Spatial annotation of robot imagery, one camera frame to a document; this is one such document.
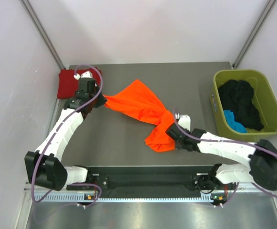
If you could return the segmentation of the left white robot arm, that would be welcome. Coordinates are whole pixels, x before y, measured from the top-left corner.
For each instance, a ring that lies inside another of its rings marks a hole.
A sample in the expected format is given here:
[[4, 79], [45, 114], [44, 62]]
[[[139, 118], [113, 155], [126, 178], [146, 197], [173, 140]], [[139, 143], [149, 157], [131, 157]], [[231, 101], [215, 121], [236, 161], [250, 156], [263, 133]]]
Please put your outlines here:
[[76, 129], [94, 108], [106, 103], [100, 87], [92, 77], [81, 77], [74, 97], [67, 100], [60, 117], [44, 142], [25, 158], [28, 181], [32, 185], [60, 191], [78, 183], [83, 189], [93, 186], [94, 178], [83, 166], [65, 167], [62, 155]]

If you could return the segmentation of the orange t shirt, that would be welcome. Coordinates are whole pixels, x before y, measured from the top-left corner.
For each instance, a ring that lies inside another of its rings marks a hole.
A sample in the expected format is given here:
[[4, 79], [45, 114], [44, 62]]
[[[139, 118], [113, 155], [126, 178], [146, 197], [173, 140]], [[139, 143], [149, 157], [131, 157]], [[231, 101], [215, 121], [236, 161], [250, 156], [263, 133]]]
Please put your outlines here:
[[175, 149], [175, 141], [166, 133], [174, 123], [173, 115], [143, 82], [135, 80], [118, 94], [105, 98], [105, 107], [155, 126], [144, 140], [152, 150], [161, 153]]

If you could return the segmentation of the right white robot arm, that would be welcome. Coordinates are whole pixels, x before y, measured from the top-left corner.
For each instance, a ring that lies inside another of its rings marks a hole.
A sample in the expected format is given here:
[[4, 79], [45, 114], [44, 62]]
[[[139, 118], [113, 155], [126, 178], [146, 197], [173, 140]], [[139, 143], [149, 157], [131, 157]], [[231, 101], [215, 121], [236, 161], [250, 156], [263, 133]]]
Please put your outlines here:
[[202, 129], [188, 131], [177, 124], [170, 125], [166, 133], [181, 149], [212, 154], [235, 162], [233, 165], [215, 164], [210, 169], [208, 183], [212, 188], [243, 182], [277, 190], [277, 149], [268, 140], [240, 142]]

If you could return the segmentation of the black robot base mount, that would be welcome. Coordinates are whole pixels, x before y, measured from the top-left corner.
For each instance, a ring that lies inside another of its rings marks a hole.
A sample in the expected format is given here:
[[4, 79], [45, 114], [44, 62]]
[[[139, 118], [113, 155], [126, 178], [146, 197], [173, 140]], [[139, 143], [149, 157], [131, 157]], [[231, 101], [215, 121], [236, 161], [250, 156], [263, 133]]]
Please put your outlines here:
[[200, 191], [222, 190], [207, 178], [211, 166], [88, 167], [86, 184], [102, 189], [103, 198], [190, 198]]

